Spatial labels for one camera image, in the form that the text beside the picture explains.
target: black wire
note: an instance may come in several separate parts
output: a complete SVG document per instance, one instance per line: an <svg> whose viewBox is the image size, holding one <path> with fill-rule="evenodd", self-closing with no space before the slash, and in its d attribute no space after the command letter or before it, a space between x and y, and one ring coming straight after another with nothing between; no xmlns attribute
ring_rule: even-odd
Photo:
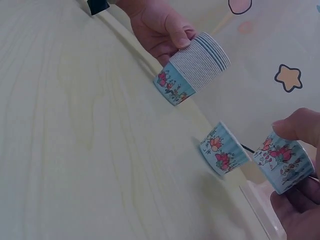
<svg viewBox="0 0 320 240"><path fill-rule="evenodd" d="M252 154L255 153L255 151L253 151L252 149L248 148L247 146L242 145L242 144L241 144L241 146L242 146L245 150L249 151L250 153L252 153Z"/></svg>

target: yellow star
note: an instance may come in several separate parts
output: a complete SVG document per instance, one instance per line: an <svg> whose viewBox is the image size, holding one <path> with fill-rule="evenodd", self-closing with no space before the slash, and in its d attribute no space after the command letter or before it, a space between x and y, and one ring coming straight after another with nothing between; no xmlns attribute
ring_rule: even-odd
<svg viewBox="0 0 320 240"><path fill-rule="evenodd" d="M300 80L301 71L298 68L290 68L284 64L279 66L279 71L274 77L274 80L281 83L283 89L287 93L291 93L294 89L302 89Z"/></svg>

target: floral paper cup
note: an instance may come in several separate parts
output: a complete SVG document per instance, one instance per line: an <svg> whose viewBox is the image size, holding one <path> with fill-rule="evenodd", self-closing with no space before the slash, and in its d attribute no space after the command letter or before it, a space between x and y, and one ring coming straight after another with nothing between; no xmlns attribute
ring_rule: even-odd
<svg viewBox="0 0 320 240"><path fill-rule="evenodd" d="M299 142L283 139L274 132L253 154L253 160L278 194L283 194L315 171Z"/></svg>
<svg viewBox="0 0 320 240"><path fill-rule="evenodd" d="M208 164L220 176L250 161L241 144L222 122L218 123L199 147Z"/></svg>
<svg viewBox="0 0 320 240"><path fill-rule="evenodd" d="M178 51L154 79L161 94L174 106L200 92L224 70L230 60L207 33L200 33L186 49Z"/></svg>

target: fingernail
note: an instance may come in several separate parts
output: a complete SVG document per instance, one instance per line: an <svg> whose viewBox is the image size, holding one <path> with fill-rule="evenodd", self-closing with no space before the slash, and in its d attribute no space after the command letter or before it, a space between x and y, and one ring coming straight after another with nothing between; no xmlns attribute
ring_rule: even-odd
<svg viewBox="0 0 320 240"><path fill-rule="evenodd" d="M178 42L181 48L185 48L190 44L190 40L187 38L180 38Z"/></svg>
<svg viewBox="0 0 320 240"><path fill-rule="evenodd" d="M272 127L276 127L276 126L279 126L279 125L282 125L284 123L285 120L278 120L278 121L275 121L272 123Z"/></svg>

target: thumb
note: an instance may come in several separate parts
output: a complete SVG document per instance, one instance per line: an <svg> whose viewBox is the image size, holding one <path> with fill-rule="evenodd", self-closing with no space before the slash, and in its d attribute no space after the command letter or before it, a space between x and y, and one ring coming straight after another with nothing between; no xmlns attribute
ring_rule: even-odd
<svg viewBox="0 0 320 240"><path fill-rule="evenodd" d="M190 40L185 32L185 24L177 14L169 14L165 21L165 28L168 31L173 44L178 49L184 49L190 45Z"/></svg>
<svg viewBox="0 0 320 240"><path fill-rule="evenodd" d="M320 113L300 108L286 119L272 124L274 132L287 140L301 140L320 147Z"/></svg>

